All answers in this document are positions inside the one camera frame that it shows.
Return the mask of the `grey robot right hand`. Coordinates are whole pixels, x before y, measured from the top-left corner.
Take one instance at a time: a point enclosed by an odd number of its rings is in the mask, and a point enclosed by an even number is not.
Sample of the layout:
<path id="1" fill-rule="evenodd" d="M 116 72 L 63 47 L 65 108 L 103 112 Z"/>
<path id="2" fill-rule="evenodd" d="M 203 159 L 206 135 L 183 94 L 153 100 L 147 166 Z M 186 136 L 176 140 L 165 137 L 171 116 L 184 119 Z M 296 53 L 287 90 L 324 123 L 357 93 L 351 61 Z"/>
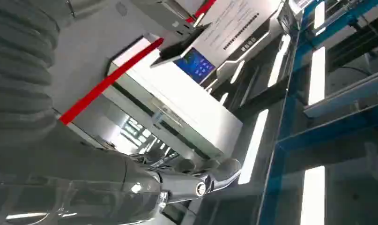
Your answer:
<path id="1" fill-rule="evenodd" d="M 240 172 L 233 158 L 193 173 L 140 165 L 83 144 L 63 125 L 0 128 L 0 225 L 138 224 L 227 187 Z"/>

